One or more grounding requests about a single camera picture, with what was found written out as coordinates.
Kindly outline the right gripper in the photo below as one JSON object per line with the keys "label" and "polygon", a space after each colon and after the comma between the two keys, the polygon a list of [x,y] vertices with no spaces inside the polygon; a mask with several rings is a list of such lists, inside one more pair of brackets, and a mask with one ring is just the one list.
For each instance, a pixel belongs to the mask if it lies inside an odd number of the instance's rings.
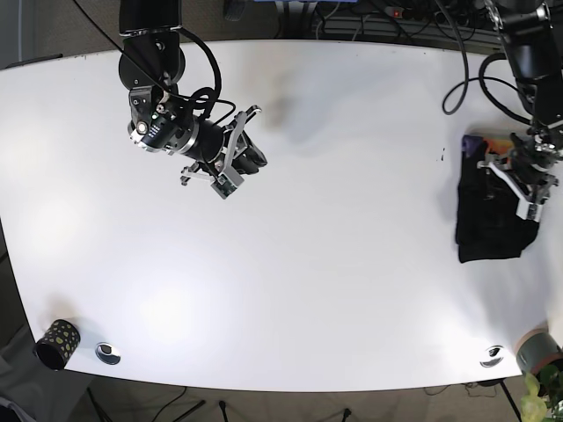
{"label": "right gripper", "polygon": [[201,124],[195,145],[187,152],[194,163],[180,173],[180,183],[201,180],[226,200],[243,183],[244,175],[256,174],[267,165],[267,159],[252,142],[245,125],[262,110],[252,105],[237,113],[230,124],[212,128],[207,120]]}

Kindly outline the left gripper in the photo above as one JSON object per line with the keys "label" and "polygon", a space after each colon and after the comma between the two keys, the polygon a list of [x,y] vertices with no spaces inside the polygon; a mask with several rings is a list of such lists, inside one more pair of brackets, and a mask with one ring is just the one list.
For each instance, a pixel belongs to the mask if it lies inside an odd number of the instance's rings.
{"label": "left gripper", "polygon": [[478,161],[477,168],[492,173],[507,185],[517,198],[515,214],[526,221],[541,220],[551,189],[559,185],[547,169],[527,163],[515,149],[504,154],[488,152]]}

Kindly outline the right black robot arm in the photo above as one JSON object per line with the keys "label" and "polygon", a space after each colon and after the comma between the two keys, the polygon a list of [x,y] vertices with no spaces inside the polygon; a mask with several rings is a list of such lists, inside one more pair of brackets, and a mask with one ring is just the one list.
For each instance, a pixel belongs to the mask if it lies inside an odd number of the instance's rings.
{"label": "right black robot arm", "polygon": [[[119,30],[123,48],[118,71],[128,90],[128,133],[136,146],[192,159],[180,173],[181,184],[204,180],[223,199],[243,184],[246,175],[267,165],[265,155],[245,131],[246,124],[260,113],[258,106],[231,110],[226,115],[229,123],[211,119],[214,107],[224,102],[221,71],[210,48],[183,28],[179,1],[122,1]],[[186,68],[182,37],[206,55],[213,76],[212,86],[190,96],[180,94],[178,87]]]}

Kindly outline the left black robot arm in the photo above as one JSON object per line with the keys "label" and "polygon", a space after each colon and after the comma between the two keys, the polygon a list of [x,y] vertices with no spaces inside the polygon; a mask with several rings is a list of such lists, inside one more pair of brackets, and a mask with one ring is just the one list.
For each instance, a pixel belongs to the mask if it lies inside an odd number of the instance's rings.
{"label": "left black robot arm", "polygon": [[[484,3],[501,44],[480,64],[477,81],[503,114],[525,126],[503,138],[467,135],[462,140],[458,219],[540,221],[551,190],[559,185],[554,166],[562,161],[562,57],[544,1]],[[503,105],[489,90],[487,68],[505,62],[526,114]]]}

